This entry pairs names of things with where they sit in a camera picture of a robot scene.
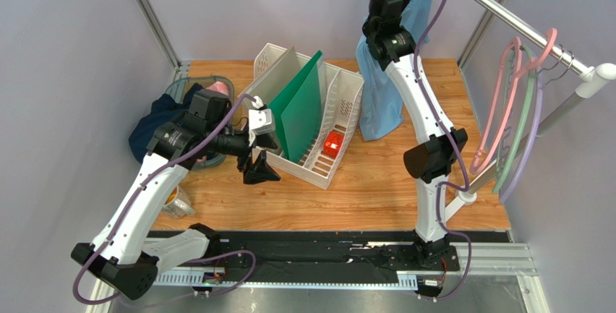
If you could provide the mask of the red cube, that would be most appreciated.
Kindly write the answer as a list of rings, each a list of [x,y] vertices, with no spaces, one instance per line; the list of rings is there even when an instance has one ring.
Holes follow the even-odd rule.
[[[336,130],[329,132],[322,146],[322,153],[330,158],[337,158],[341,151],[344,135]]]

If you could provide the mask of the purple plastic hanger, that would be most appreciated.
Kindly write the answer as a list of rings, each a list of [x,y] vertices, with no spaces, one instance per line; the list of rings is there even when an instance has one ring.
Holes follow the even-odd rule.
[[[531,129],[528,133],[524,151],[522,152],[521,159],[519,160],[519,164],[518,164],[518,167],[516,168],[513,178],[511,179],[510,184],[507,186],[507,189],[503,193],[500,194],[499,201],[501,204],[505,203],[505,201],[509,198],[509,196],[513,193],[513,190],[517,186],[518,181],[522,176],[523,170],[531,154],[532,147],[534,146],[534,140],[537,136],[539,122],[541,120],[543,93],[544,93],[543,89],[544,89],[544,77],[542,76],[542,74],[539,74],[539,76],[537,77],[537,82],[536,82],[535,109],[534,109],[534,117],[531,123]]]

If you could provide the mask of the light blue shorts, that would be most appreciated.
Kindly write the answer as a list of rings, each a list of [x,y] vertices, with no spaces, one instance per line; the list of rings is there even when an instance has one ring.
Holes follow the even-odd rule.
[[[401,24],[415,40],[428,26],[431,5],[432,0],[411,0],[403,10]],[[403,123],[403,100],[393,82],[372,58],[364,36],[356,47],[356,60],[364,80],[359,120],[362,137],[366,141],[379,140]]]

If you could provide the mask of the white file organizer rack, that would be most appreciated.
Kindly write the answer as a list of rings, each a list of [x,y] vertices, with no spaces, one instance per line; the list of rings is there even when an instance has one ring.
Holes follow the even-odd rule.
[[[313,57],[298,53],[301,68]],[[318,136],[312,141],[302,159],[295,163],[286,159],[276,134],[273,137],[279,149],[257,149],[267,152],[267,162],[279,171],[284,171],[322,189],[327,189],[347,150],[359,120],[360,103],[364,80],[360,74],[324,62],[320,67],[320,92],[322,121]],[[344,135],[342,148],[337,158],[322,153],[322,146],[329,132],[336,130]]]

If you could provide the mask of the pink plastic hanger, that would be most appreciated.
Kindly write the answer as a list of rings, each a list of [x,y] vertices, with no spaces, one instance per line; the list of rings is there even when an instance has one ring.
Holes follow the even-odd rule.
[[[539,67],[549,56],[556,39],[557,29],[550,28],[546,32],[547,44],[539,57],[528,58],[523,64],[521,39],[516,36],[506,46],[500,58],[497,81],[494,88],[493,99],[489,110],[488,124],[482,135],[481,142],[476,149],[470,166],[472,174],[483,171],[494,158],[499,142],[505,132],[508,119],[511,114],[515,96],[517,93],[519,79],[524,73],[530,72]],[[513,57],[513,71],[511,82],[505,78],[505,68],[509,57]]]

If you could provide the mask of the green folder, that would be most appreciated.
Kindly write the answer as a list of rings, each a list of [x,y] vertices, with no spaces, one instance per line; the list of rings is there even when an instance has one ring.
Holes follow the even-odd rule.
[[[275,134],[291,162],[299,162],[318,136],[322,121],[318,51],[269,104],[275,118]]]

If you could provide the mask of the green plastic hanger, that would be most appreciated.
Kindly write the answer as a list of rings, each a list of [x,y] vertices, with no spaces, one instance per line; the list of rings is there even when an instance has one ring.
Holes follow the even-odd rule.
[[[522,44],[521,55],[523,64],[528,58],[535,57],[534,52]],[[510,56],[505,68],[505,78],[511,82],[513,71],[513,57]],[[536,82],[539,72],[536,69],[526,72],[519,79],[515,101],[511,109],[505,132],[499,142],[495,162],[495,186],[493,193],[503,193],[510,184],[518,167],[522,152],[527,141],[528,133],[534,117]]]

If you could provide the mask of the navy blue garment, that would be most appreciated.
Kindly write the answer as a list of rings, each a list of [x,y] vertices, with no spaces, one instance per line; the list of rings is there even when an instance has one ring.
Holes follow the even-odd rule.
[[[153,138],[155,130],[187,111],[195,93],[201,89],[203,89],[203,86],[195,83],[180,103],[177,103],[166,93],[151,103],[150,113],[139,120],[128,139],[129,149],[139,164],[143,162],[147,153],[147,146]]]

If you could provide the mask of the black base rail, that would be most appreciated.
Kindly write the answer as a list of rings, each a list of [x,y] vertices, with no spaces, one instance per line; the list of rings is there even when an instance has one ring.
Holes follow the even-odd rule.
[[[211,257],[235,254],[214,263],[235,281],[252,283],[394,284],[399,271],[426,271],[440,277],[461,269],[454,246],[430,260],[420,258],[413,231],[223,231],[208,247]]]

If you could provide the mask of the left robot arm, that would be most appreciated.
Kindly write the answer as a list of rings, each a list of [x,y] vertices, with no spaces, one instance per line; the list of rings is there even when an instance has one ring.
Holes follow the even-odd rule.
[[[252,104],[247,122],[234,131],[231,120],[247,99]],[[161,273],[220,259],[219,234],[200,223],[151,245],[145,240],[173,190],[200,158],[236,157],[248,185],[279,181],[266,153],[275,148],[274,130],[273,112],[261,98],[243,94],[231,101],[223,93],[199,90],[187,110],[154,131],[134,183],[103,230],[91,242],[75,245],[71,256],[80,265],[80,275],[90,273],[116,296],[136,300]]]

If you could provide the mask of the pink garment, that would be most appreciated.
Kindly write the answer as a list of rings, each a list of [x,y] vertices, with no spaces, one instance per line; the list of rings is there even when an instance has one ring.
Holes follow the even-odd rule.
[[[217,93],[221,93],[227,97],[231,95],[230,87],[224,82],[220,82],[220,81],[214,82],[212,85],[206,87],[206,90],[211,90]]]

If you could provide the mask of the yellow inside mug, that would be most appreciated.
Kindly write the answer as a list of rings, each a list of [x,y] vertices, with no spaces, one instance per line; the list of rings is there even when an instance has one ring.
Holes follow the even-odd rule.
[[[177,186],[169,195],[161,212],[175,219],[195,215],[189,195],[180,186]]]

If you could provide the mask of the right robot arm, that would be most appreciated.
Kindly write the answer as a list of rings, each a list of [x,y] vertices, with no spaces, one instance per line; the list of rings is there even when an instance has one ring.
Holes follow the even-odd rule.
[[[364,139],[384,137],[408,111],[418,142],[403,154],[416,182],[418,215],[412,257],[431,268],[450,253],[445,226],[445,195],[452,165],[468,140],[445,115],[427,81],[418,52],[421,38],[405,26],[403,13],[414,0],[369,0],[369,14],[356,49],[364,78],[360,128]]]

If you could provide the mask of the metal clothes rack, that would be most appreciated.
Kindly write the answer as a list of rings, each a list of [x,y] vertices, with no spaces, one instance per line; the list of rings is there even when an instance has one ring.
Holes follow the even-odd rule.
[[[471,164],[471,172],[478,177],[475,181],[466,181],[464,187],[458,187],[456,198],[449,205],[445,205],[443,200],[445,191],[451,185],[448,181],[448,171],[453,161],[463,162],[461,142],[455,140],[453,132],[445,127],[443,121],[445,117],[436,105],[436,98],[432,90],[428,88],[420,66],[419,49],[414,48],[411,53],[402,56],[397,53],[387,55],[385,73],[398,89],[419,138],[419,146],[413,148],[412,152],[426,150],[428,154],[425,167],[416,168],[418,161],[413,159],[409,172],[418,184],[419,209],[416,227],[425,228],[430,232],[436,231],[437,228],[445,228],[448,218],[455,215],[462,206],[474,203],[476,191],[483,186],[481,181],[483,178],[497,177],[496,192],[500,190],[502,183],[509,179],[510,185],[500,197],[502,202],[506,201],[521,177],[531,154],[534,140],[539,133],[548,130],[561,116],[573,109],[577,101],[590,98],[609,82],[615,80],[614,64],[605,63],[597,67],[588,67],[578,61],[572,53],[566,52],[564,48],[556,47],[556,29],[551,28],[545,35],[541,35],[495,0],[475,1],[542,48],[540,56],[531,57],[526,65],[519,65],[512,77],[511,89],[516,90],[517,82],[522,74],[529,74],[531,93],[525,99],[525,106],[535,104],[534,120],[528,136],[522,137],[521,134],[528,118],[528,111],[524,109],[516,137],[503,166],[499,166],[498,162],[493,160],[495,147],[484,151],[484,148],[479,146]],[[538,116],[542,108],[544,88],[544,84],[539,81],[543,71],[540,66],[548,55],[557,57],[558,63],[565,64],[569,69],[576,71],[582,83],[576,88],[569,104],[562,104],[550,117],[540,122]]]

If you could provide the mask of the grey folder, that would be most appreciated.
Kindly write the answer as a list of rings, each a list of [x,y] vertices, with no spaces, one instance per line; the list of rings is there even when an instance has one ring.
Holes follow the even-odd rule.
[[[254,78],[243,93],[259,97],[269,105],[300,70],[294,47],[282,48],[267,43],[254,60]]]

